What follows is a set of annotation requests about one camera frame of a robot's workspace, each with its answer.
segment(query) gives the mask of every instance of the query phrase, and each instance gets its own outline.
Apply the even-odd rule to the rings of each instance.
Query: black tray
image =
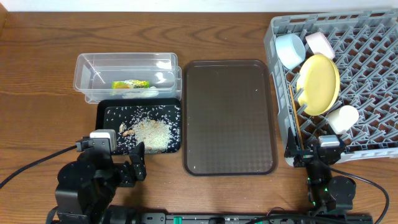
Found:
[[[173,128],[171,130],[173,139],[165,151],[146,151],[146,153],[170,153],[177,152],[180,149],[181,106],[177,99],[103,100],[97,107],[95,129],[113,129],[116,131],[118,148],[113,152],[113,154],[127,154],[129,151],[128,146],[130,146],[130,149],[133,149],[138,143],[132,142],[132,144],[129,144],[128,146],[126,144],[122,144],[125,141],[124,138],[121,138],[121,134],[119,134],[120,124],[129,120],[129,117],[132,118],[131,115],[138,114],[136,113],[136,110],[147,112],[147,114],[142,115],[140,118],[147,116],[149,119],[156,121],[165,121],[164,116],[167,115],[169,117],[168,119],[171,119],[175,125],[175,129]]]
[[[183,77],[184,167],[196,176],[266,175],[277,167],[267,67],[191,62]]]

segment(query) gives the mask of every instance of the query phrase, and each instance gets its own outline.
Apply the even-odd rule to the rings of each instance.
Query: clear plastic container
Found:
[[[112,89],[115,81],[148,81],[150,88]],[[181,68],[174,53],[94,53],[77,58],[74,89],[87,103],[133,98],[181,99]]]

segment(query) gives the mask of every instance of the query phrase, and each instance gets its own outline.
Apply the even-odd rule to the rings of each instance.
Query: yellow plate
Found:
[[[333,106],[340,89],[340,74],[335,63],[324,55],[314,55],[303,64],[296,90],[304,88],[298,98],[309,115],[320,115]]]

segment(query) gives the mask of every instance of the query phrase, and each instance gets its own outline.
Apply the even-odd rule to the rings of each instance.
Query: white wall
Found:
[[[8,11],[330,12],[398,8],[398,0],[0,0]]]

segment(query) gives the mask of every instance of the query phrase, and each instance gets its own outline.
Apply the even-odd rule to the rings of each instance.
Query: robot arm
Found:
[[[58,173],[55,198],[60,223],[115,223],[112,217],[121,213],[121,209],[114,211],[108,206],[116,189],[134,187],[136,181],[146,177],[144,143],[139,143],[129,154],[131,164],[113,163],[114,130],[97,130],[76,144],[81,152],[77,161],[65,165]],[[125,218],[134,218],[132,210],[123,214]]]

